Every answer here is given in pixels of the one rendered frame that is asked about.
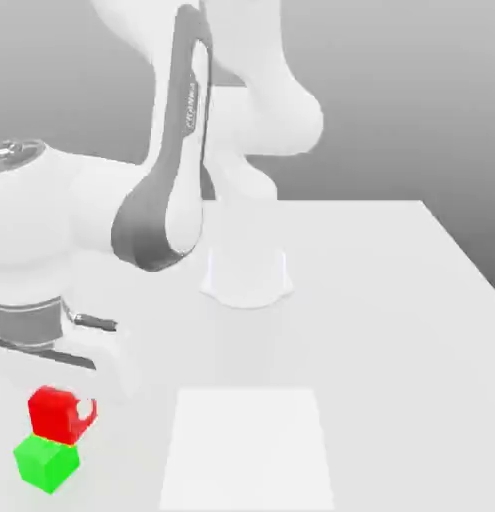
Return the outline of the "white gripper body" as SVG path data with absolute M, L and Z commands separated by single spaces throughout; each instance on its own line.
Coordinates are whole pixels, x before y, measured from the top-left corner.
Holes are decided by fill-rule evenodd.
M 120 333 L 103 330 L 70 330 L 39 350 L 0 339 L 0 377 L 30 391 L 47 385 L 80 398 L 126 401 L 142 377 L 123 342 Z

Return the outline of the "small green cube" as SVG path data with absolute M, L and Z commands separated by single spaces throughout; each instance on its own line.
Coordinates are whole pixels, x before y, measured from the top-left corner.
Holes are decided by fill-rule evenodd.
M 13 449 L 23 481 L 53 494 L 79 467 L 76 445 L 68 445 L 30 434 Z

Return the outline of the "small red cube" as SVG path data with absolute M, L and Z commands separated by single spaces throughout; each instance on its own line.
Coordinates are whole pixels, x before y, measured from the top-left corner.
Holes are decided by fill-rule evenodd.
M 90 413 L 81 418 L 80 400 L 71 392 L 43 385 L 28 400 L 33 433 L 39 437 L 75 445 L 97 418 L 97 401 L 91 400 Z

